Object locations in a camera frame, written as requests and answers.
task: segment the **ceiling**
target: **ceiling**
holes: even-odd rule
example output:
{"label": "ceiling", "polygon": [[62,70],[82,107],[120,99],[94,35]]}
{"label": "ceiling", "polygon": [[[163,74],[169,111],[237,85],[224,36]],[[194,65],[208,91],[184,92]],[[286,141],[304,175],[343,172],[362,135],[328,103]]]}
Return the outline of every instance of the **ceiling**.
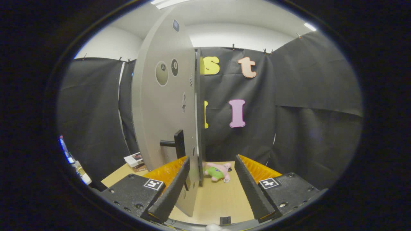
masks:
{"label": "ceiling", "polygon": [[[292,37],[311,31],[304,26],[303,20],[265,0],[193,0],[174,7],[174,13],[188,26],[238,23],[275,30]],[[111,26],[144,39],[155,21],[169,8],[159,10],[147,3],[114,21]]]}

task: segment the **green shorts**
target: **green shorts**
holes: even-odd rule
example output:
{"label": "green shorts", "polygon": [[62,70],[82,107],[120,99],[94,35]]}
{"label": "green shorts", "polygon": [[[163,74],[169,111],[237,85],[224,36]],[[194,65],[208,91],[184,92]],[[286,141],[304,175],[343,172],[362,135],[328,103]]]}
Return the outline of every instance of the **green shorts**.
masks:
{"label": "green shorts", "polygon": [[210,167],[209,169],[207,169],[207,173],[210,176],[214,176],[217,179],[224,178],[224,174],[220,170],[216,169],[215,167]]}

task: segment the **yellow letter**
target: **yellow letter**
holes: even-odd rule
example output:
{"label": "yellow letter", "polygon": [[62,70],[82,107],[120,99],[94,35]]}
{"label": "yellow letter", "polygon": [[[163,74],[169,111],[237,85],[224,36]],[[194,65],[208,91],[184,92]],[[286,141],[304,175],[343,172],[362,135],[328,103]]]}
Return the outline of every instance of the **yellow letter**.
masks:
{"label": "yellow letter", "polygon": [[206,107],[208,105],[208,102],[204,100],[204,128],[208,128],[208,123],[206,122]]}
{"label": "yellow letter", "polygon": [[220,71],[220,66],[217,64],[220,60],[215,56],[204,57],[204,74],[217,74]]}

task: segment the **patrick star plush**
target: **patrick star plush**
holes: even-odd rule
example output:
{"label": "patrick star plush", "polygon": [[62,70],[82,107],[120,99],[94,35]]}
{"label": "patrick star plush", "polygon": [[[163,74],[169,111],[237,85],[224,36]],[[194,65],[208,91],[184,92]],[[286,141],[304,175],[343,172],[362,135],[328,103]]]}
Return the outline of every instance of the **patrick star plush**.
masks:
{"label": "patrick star plush", "polygon": [[224,183],[230,181],[229,168],[231,167],[231,163],[225,163],[223,165],[207,163],[207,166],[209,166],[209,169],[204,171],[204,175],[210,175],[212,181],[217,181],[221,178],[224,178]]}

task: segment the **plywood base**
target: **plywood base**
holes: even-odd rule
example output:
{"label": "plywood base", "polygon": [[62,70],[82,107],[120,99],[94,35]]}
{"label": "plywood base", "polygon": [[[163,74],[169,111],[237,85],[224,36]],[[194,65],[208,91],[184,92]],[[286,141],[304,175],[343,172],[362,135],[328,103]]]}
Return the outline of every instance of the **plywood base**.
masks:
{"label": "plywood base", "polygon": [[[233,169],[229,172],[230,182],[224,183],[222,179],[213,182],[210,177],[204,178],[203,186],[199,187],[197,191],[192,217],[188,217],[174,206],[169,218],[194,224],[219,224],[220,217],[228,216],[231,217],[231,223],[254,219],[253,212],[235,171],[234,161],[230,163]],[[130,173],[142,176],[147,171],[135,173],[128,164],[125,164],[102,180],[102,183],[110,187]]]}

